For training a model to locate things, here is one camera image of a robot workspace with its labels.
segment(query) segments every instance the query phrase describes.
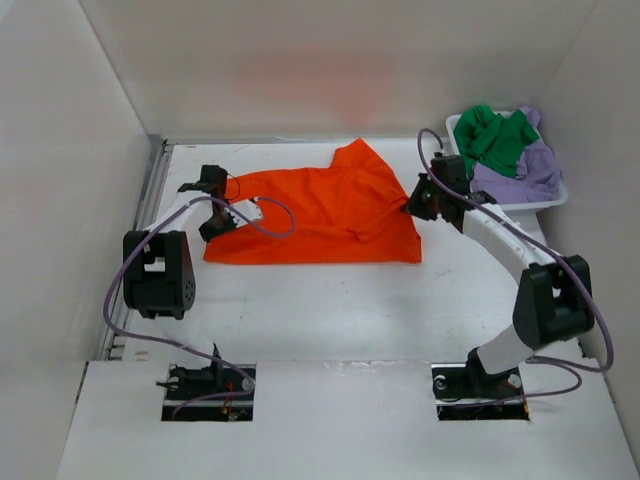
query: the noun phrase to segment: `wire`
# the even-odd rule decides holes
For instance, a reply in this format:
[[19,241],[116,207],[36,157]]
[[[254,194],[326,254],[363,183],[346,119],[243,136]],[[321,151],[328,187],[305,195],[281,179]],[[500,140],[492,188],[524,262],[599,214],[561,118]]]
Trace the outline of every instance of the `wire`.
[[228,201],[231,202],[231,201],[235,200],[236,198],[238,198],[240,196],[240,180],[238,180],[238,178],[235,175],[231,175],[228,172],[227,172],[227,175],[229,175],[231,178],[233,178],[236,181],[236,185],[238,185],[238,193],[236,194],[236,196],[233,197],[233,198],[229,198],[228,199]]
[[[495,213],[493,213],[491,210],[485,208],[484,206],[482,206],[481,204],[474,202],[473,200],[468,199],[467,197],[465,197],[464,195],[459,194],[458,192],[455,192],[454,190],[450,189],[449,187],[447,187],[438,177],[436,177],[433,174],[433,171],[431,170],[431,168],[429,167],[429,164],[427,163],[427,159],[424,156],[424,151],[422,150],[422,137],[424,136],[425,133],[429,133],[430,135],[432,135],[439,143],[440,148],[443,147],[443,142],[442,139],[440,138],[440,136],[434,132],[433,130],[429,129],[429,128],[423,128],[418,132],[418,155],[420,157],[420,161],[422,162],[422,165],[424,166],[425,170],[427,171],[427,173],[429,174],[429,178],[431,179],[431,181],[433,181],[433,183],[435,183],[439,188],[441,188],[444,192],[446,192],[448,195],[451,195],[453,198],[456,198],[468,205],[471,205],[473,208],[476,208],[478,210],[480,210],[482,213],[484,213],[485,215],[487,215],[489,218],[495,220],[496,222],[498,222],[499,224],[501,224],[504,228],[506,228],[509,232],[511,232],[513,235],[515,235],[516,237],[518,237],[519,239],[530,243],[531,245],[533,245],[536,248],[539,248],[540,250],[542,250],[544,253],[546,253],[547,255],[549,255],[551,258],[553,258],[553,260],[560,265],[560,267],[566,272],[566,274],[569,276],[569,278],[571,279],[571,281],[574,283],[574,285],[576,286],[576,288],[578,289],[578,291],[580,292],[580,295],[582,296],[582,298],[584,298],[585,302],[587,303],[589,310],[591,310],[591,313],[593,313],[593,316],[598,324],[598,328],[600,328],[600,331],[602,332],[602,337],[604,338],[604,343],[605,343],[605,348],[606,348],[606,360],[604,365],[600,366],[600,367],[591,367],[589,365],[583,365],[580,363],[576,363],[576,362],[572,362],[569,360],[564,360],[564,359],[560,359],[560,358],[554,358],[554,357],[546,357],[546,356],[541,356],[541,355],[534,355],[533,357],[531,357],[529,360],[527,360],[527,363],[530,364],[545,364],[545,365],[553,365],[555,367],[559,367],[562,368],[564,370],[567,370],[568,372],[570,372],[572,375],[574,375],[577,379],[578,382],[573,386],[573,387],[569,387],[568,389],[564,389],[564,390],[557,390],[554,392],[545,392],[545,393],[531,393],[531,394],[525,394],[525,395],[518,395],[518,396],[514,396],[514,397],[509,397],[507,399],[501,399],[500,402],[504,401],[504,400],[511,400],[511,399],[525,399],[525,398],[534,398],[534,397],[543,397],[543,396],[551,396],[551,395],[561,395],[563,393],[568,393],[568,392],[572,392],[578,388],[580,388],[580,386],[582,385],[582,378],[580,377],[580,375],[573,371],[571,369],[572,368],[576,368],[579,370],[584,370],[587,372],[594,372],[594,373],[604,373],[604,372],[608,372],[611,367],[613,366],[613,361],[614,361],[614,348],[613,348],[613,341],[611,340],[611,334],[609,333],[609,329],[607,328],[607,324],[604,320],[604,317],[602,316],[602,313],[600,312],[600,309],[598,308],[598,306],[595,304],[593,297],[591,296],[591,294],[589,293],[589,290],[587,289],[587,287],[584,285],[584,283],[582,282],[582,280],[580,280],[580,277],[578,277],[578,275],[573,271],[573,269],[569,266],[569,264],[560,256],[558,255],[556,252],[554,252],[553,250],[551,250],[550,248],[548,248],[546,245],[543,245],[542,243],[538,242],[536,239],[530,237],[529,235],[527,235],[526,233],[522,232],[521,230],[515,228],[514,226],[508,224],[508,223],[503,223],[503,219],[500,218],[498,215],[496,215]],[[483,403],[483,405],[495,405],[496,402],[485,402]],[[464,404],[461,406],[467,406],[467,405],[479,405],[479,404]]]
[[155,337],[153,335],[143,335],[143,334],[140,334],[140,333],[133,333],[133,332],[129,332],[129,331],[123,329],[123,328],[120,328],[118,325],[113,323],[113,319],[111,318],[112,317],[112,313],[109,311],[110,310],[109,309],[109,305],[111,304],[111,300],[113,298],[113,294],[116,291],[116,289],[118,288],[118,285],[120,285],[120,282],[122,281],[122,278],[124,277],[125,272],[131,266],[131,263],[133,262],[133,260],[140,254],[140,252],[142,252],[144,247],[147,246],[147,244],[151,241],[151,239],[153,237],[155,237],[164,227],[169,225],[171,222],[173,222],[176,218],[178,218],[180,215],[182,215],[192,205],[194,205],[196,203],[199,203],[199,202],[213,202],[213,203],[216,203],[216,204],[218,204],[218,205],[220,205],[220,206],[222,206],[224,208],[227,208],[227,209],[231,210],[235,215],[237,215],[238,217],[243,219],[245,222],[247,222],[250,226],[252,226],[256,230],[258,230],[259,232],[262,232],[265,235],[269,235],[269,236],[272,236],[274,238],[286,238],[289,235],[291,235],[291,233],[293,233],[293,231],[296,228],[296,219],[295,219],[295,215],[289,209],[289,207],[287,207],[282,202],[280,202],[278,200],[275,200],[273,198],[269,198],[269,197],[256,197],[256,200],[257,201],[265,201],[265,202],[275,203],[276,205],[279,205],[284,210],[286,210],[286,212],[291,217],[291,228],[289,229],[289,231],[285,232],[285,233],[271,232],[269,230],[266,230],[266,229],[262,228],[260,225],[254,223],[253,221],[251,221],[242,212],[239,212],[237,209],[235,209],[233,206],[229,205],[227,202],[224,202],[222,200],[219,200],[219,199],[211,197],[211,196],[196,197],[196,198],[190,200],[189,202],[185,203],[182,207],[180,207],[178,210],[176,210],[173,214],[171,214],[169,217],[167,217],[164,221],[159,223],[153,230],[151,230],[149,232],[149,234],[138,245],[136,245],[136,248],[134,248],[133,251],[129,254],[129,256],[124,260],[124,262],[122,262],[122,265],[120,266],[120,269],[117,271],[117,273],[113,277],[113,280],[111,281],[111,284],[109,285],[109,288],[107,289],[107,293],[105,294],[104,302],[102,303],[102,318],[103,318],[104,322],[106,323],[107,327],[109,327],[111,330],[113,330],[116,334],[121,335],[123,337],[135,338],[137,340],[147,340],[147,341],[150,341],[150,342],[156,342],[156,343],[163,343],[165,345],[171,345],[173,347],[182,349],[185,352],[191,353],[191,354],[196,355],[198,357],[206,358],[207,360],[211,360],[211,361],[213,361],[213,362],[215,362],[217,364],[220,364],[220,365],[222,365],[224,367],[227,367],[227,368],[233,370],[234,372],[238,373],[239,375],[241,375],[243,379],[246,379],[249,382],[250,388],[248,390],[237,391],[237,392],[213,393],[213,394],[209,394],[209,395],[203,395],[202,397],[197,397],[197,398],[192,398],[190,400],[187,400],[186,402],[178,405],[174,409],[174,411],[173,411],[173,413],[171,415],[172,418],[175,418],[177,413],[180,410],[182,410],[184,407],[186,407],[187,405],[189,405],[191,403],[199,401],[199,400],[207,400],[207,399],[219,398],[219,397],[239,397],[239,396],[248,395],[251,392],[253,392],[253,390],[255,388],[255,382],[254,382],[253,378],[251,378],[251,376],[249,376],[249,374],[247,372],[245,372],[244,370],[242,370],[241,368],[237,367],[236,365],[234,365],[234,364],[232,364],[230,362],[227,362],[226,360],[222,360],[221,358],[214,357],[212,354],[200,352],[198,350],[195,350],[194,348],[191,348],[191,347],[189,347],[187,345],[183,345],[180,342],[176,342],[176,341],[170,340],[168,338]]

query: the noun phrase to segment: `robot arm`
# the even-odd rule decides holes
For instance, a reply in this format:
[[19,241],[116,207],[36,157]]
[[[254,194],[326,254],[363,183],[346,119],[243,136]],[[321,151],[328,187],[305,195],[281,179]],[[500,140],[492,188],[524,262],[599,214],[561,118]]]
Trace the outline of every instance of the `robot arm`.
[[[420,174],[405,211],[425,220],[442,217],[482,245],[518,282],[513,323],[488,343],[469,352],[465,365],[465,381],[469,382],[474,396],[491,398],[491,386],[502,381],[535,351],[593,328],[593,315],[555,260],[505,229],[503,224],[521,230],[495,205],[490,195],[470,192],[462,158],[436,154],[431,168],[445,185],[484,204],[501,221],[448,195],[427,174]],[[565,260],[591,291],[587,262],[579,256]]]
[[[150,231],[183,208],[191,200],[211,195],[225,200],[226,170],[204,165],[196,183],[182,185],[167,212],[143,231],[130,231],[124,236],[126,259]],[[262,212],[252,201],[234,205],[250,220],[261,220]],[[171,221],[151,239],[143,252],[127,269],[123,278],[127,307],[154,320],[163,335],[197,351],[214,354],[213,343],[200,335],[200,318],[189,312],[196,296],[196,280],[190,247],[204,247],[212,238],[246,225],[246,221],[214,202],[193,203],[182,215]],[[211,362],[180,351],[177,365],[209,368]]]

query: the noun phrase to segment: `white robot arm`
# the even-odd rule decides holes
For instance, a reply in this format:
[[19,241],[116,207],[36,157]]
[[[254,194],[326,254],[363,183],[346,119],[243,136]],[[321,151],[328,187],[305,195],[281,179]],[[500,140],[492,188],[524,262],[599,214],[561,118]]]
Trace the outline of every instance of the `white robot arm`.
[[[594,325],[593,314],[574,282],[564,275],[551,255],[504,228],[507,224],[522,231],[490,195],[470,192],[461,157],[436,154],[431,170],[449,189],[482,204],[495,219],[446,193],[428,174],[420,174],[404,210],[424,220],[443,218],[453,224],[482,245],[518,283],[513,323],[469,352],[464,374],[455,375],[461,379],[457,385],[451,385],[450,380],[448,385],[440,382],[437,388],[434,384],[434,392],[439,398],[502,398],[496,388],[521,362],[550,343],[589,331]],[[587,262],[579,256],[564,260],[590,293]]]

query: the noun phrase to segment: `orange shirt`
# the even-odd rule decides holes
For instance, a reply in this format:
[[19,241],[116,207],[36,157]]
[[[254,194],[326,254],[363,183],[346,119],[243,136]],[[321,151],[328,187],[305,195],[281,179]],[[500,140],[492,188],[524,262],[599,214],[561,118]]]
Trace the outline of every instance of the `orange shirt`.
[[[297,228],[271,238],[245,226],[214,238],[205,250],[209,262],[264,265],[422,261],[413,219],[400,208],[408,200],[391,168],[362,139],[339,148],[329,168],[270,170],[238,177],[240,196],[272,197],[295,214]],[[227,195],[237,192],[228,182]],[[286,232],[289,215],[259,203],[261,226]]]

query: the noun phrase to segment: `white floor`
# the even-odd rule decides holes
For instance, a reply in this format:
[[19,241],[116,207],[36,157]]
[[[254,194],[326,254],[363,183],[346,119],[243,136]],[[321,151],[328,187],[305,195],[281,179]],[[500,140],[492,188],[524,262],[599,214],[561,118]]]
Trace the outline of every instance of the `white floor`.
[[[410,192],[415,141],[369,143]],[[234,175],[328,166],[344,144],[176,147],[160,212],[201,164]],[[464,361],[507,326],[516,285],[452,227],[416,226],[417,266],[221,266],[192,250],[203,335],[226,359],[258,364],[254,421],[160,422],[154,382],[175,352],[129,341],[123,362],[90,366],[58,478],[638,478],[600,375],[531,400],[530,422],[437,420],[429,362]],[[139,317],[133,328],[158,333]],[[549,350],[581,360],[575,342]],[[529,365],[522,377],[528,392],[572,381]]]

